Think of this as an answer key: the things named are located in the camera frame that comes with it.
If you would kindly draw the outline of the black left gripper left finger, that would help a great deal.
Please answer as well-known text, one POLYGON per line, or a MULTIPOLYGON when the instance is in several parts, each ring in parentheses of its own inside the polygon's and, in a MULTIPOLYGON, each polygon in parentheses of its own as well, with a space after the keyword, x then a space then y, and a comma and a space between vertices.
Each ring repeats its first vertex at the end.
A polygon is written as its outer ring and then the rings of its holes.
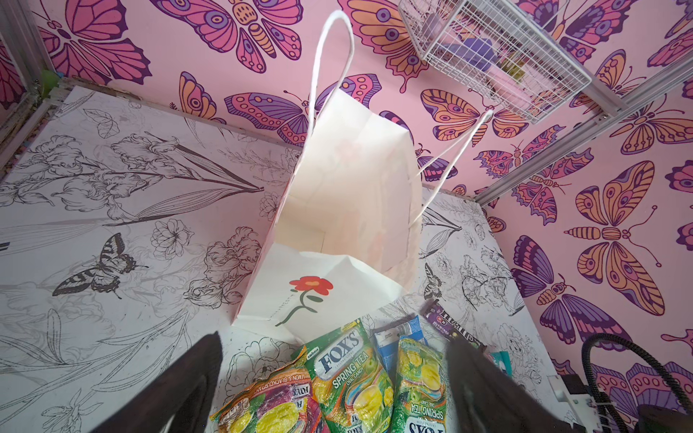
POLYGON ((96 432, 202 432, 223 359, 218 333, 202 337, 96 432))

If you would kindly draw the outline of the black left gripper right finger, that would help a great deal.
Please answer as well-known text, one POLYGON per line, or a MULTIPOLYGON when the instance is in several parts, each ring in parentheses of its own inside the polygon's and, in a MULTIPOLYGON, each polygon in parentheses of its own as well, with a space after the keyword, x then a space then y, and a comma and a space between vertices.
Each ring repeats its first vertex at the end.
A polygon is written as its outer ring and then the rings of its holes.
POLYGON ((449 389, 460 432, 576 432, 462 338, 447 345, 449 389))

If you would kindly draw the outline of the orange Fox's candy bag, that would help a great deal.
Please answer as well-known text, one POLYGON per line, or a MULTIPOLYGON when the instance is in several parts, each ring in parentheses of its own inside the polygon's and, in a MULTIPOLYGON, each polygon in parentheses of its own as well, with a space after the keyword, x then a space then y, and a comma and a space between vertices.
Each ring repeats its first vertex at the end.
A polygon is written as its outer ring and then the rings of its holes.
POLYGON ((303 361, 272 372, 243 390, 210 417, 219 432, 323 433, 330 428, 313 398, 312 379, 303 361))

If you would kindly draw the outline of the white paper bag with flower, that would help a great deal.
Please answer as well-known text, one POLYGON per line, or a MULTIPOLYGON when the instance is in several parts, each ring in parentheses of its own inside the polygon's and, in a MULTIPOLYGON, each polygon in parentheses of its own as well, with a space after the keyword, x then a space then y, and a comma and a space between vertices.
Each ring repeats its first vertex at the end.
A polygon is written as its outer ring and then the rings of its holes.
POLYGON ((304 344, 396 301, 417 272, 423 169, 402 126, 332 90, 233 323, 304 344))

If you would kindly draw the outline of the teal snack packet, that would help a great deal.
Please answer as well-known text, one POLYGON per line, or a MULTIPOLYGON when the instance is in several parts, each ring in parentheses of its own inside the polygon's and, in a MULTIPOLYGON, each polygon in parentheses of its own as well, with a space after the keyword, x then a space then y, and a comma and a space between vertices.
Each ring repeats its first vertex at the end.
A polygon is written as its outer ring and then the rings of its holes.
POLYGON ((512 368, 512 363, 511 363, 511 358, 508 352, 506 351, 499 351, 499 352, 492 352, 490 354, 491 360, 493 363, 502 371, 504 372, 508 377, 513 376, 513 368, 512 368))

